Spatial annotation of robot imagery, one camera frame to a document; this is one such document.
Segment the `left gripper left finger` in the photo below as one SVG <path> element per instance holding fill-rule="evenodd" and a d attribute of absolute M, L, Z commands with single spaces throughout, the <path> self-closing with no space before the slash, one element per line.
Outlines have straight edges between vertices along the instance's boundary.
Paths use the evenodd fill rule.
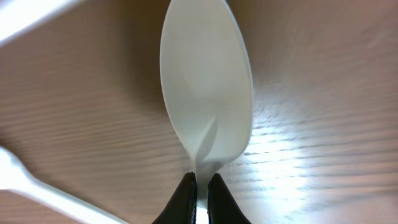
<path fill-rule="evenodd" d="M 197 183 L 195 173 L 187 172 L 161 214 L 152 224 L 195 224 Z"/>

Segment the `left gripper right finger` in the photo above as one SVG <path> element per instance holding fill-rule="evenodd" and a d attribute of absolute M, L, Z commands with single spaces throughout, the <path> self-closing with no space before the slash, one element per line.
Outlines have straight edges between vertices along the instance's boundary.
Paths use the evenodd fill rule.
<path fill-rule="evenodd" d="M 208 216 L 210 224 L 251 224 L 219 173 L 208 184 Z"/>

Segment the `white plastic spoon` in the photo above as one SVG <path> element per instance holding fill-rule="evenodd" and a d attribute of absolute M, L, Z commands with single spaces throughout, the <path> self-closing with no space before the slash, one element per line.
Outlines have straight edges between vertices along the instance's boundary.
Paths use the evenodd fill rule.
<path fill-rule="evenodd" d="M 1 47 L 81 3 L 82 0 L 1 1 Z"/>
<path fill-rule="evenodd" d="M 13 153 L 1 148 L 1 190 L 41 203 L 80 223 L 122 224 L 125 221 L 36 179 Z"/>
<path fill-rule="evenodd" d="M 165 107 L 196 177 L 195 223 L 209 223 L 208 184 L 247 148 L 253 122 L 251 65 L 228 3 L 172 0 L 159 63 Z"/>

